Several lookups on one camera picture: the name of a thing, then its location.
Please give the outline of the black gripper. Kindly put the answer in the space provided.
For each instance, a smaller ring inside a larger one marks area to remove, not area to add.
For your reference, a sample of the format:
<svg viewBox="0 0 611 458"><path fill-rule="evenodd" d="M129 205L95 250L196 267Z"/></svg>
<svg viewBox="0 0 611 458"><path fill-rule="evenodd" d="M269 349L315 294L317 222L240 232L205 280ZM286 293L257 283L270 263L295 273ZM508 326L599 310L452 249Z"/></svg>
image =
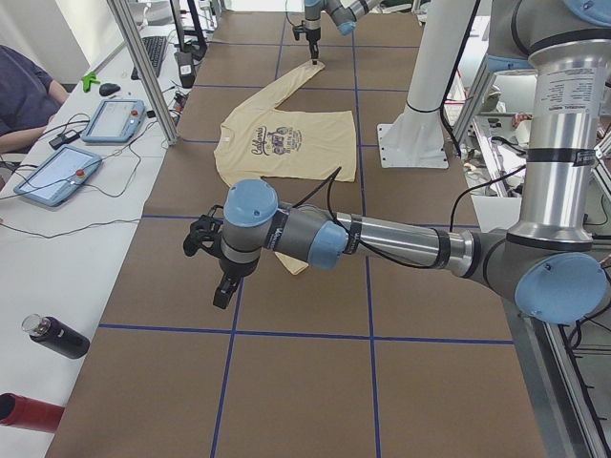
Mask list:
<svg viewBox="0 0 611 458"><path fill-rule="evenodd" d="M192 222L182 245L184 254L187 257L193 257L199 250L202 250L213 257L220 257L221 227L222 219L208 215L202 215ZM224 274L215 290L213 305L226 309L241 283L242 277L231 277Z"/></svg>
<svg viewBox="0 0 611 458"><path fill-rule="evenodd" d="M318 64L319 48L318 41L321 39L321 19L304 19L300 24L292 27L294 38L299 41L304 35L308 41L310 58L313 65Z"/></svg>

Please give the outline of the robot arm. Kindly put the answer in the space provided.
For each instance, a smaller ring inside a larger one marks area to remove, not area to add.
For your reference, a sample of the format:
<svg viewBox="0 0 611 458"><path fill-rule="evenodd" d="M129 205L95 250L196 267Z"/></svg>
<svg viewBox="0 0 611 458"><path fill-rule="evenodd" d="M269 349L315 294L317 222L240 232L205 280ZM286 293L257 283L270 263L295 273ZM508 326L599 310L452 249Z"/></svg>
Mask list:
<svg viewBox="0 0 611 458"><path fill-rule="evenodd" d="M299 24L292 26L294 38L299 40L302 35L305 36L311 62L317 65L323 12L330 17L340 34L347 35L354 31L356 22L360 18L367 15L380 3L381 0L355 0L349 1L345 6L340 0L304 1L304 19Z"/></svg>
<svg viewBox="0 0 611 458"><path fill-rule="evenodd" d="M313 267L343 255L374 255L402 266L446 269L513 302L524 315L580 324L608 307L610 250L584 229L600 105L610 74L606 1L496 1L489 67L534 69L537 85L520 198L476 197L481 231L432 229L281 202L260 179L234 184L222 217L207 213L184 240L223 272L214 305L225 308L241 280L272 250Z"/></svg>

